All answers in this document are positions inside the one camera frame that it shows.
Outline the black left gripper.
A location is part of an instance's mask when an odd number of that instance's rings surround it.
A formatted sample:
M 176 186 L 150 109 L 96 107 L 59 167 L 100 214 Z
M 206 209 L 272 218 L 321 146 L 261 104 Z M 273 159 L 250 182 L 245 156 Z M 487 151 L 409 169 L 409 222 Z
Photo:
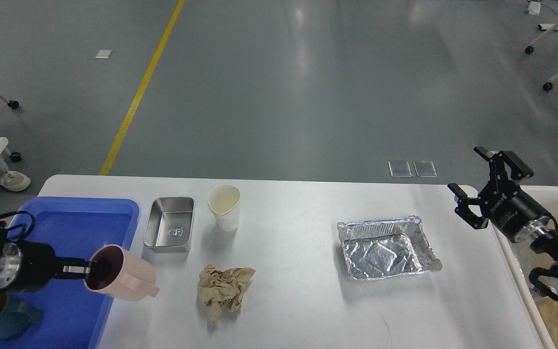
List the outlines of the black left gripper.
M 101 280 L 111 273 L 106 261 L 58 260 L 54 248 L 37 241 L 10 241 L 0 258 L 0 292 L 34 292 L 52 278 Z

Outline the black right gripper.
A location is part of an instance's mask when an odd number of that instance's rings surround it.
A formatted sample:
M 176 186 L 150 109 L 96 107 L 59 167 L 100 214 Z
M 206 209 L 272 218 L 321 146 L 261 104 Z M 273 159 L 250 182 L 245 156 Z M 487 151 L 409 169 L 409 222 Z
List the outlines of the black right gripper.
M 484 147 L 474 147 L 489 165 L 489 180 L 479 192 L 479 197 L 468 197 L 456 183 L 449 183 L 454 194 L 454 212 L 474 229 L 487 228 L 489 220 L 512 243 L 526 240 L 527 226 L 534 222 L 546 226 L 552 214 L 520 187 L 520 182 L 534 176 L 533 170 L 510 150 L 491 152 Z M 477 216 L 470 206 L 478 206 L 482 216 Z

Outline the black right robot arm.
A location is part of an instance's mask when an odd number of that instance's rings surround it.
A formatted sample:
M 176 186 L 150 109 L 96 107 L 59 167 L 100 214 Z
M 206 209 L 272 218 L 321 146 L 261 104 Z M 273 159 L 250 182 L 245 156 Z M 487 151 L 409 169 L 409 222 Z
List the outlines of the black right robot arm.
M 511 244 L 527 243 L 535 254 L 546 254 L 552 265 L 535 267 L 530 272 L 513 272 L 527 280 L 536 294 L 558 302 L 558 187 L 527 186 L 522 180 L 534 173 L 515 152 L 490 152 L 483 147 L 474 151 L 489 165 L 489 179 L 476 197 L 450 183 L 457 206 L 456 214 L 474 229 L 492 224 Z

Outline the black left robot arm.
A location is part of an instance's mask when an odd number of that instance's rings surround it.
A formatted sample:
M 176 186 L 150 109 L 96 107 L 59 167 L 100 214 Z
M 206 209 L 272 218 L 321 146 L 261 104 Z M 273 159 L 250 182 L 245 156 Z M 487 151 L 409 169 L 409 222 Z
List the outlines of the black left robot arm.
M 39 291 L 53 279 L 104 278 L 114 270 L 108 261 L 59 257 L 51 245 L 28 241 L 36 224 L 27 211 L 0 214 L 0 294 Z

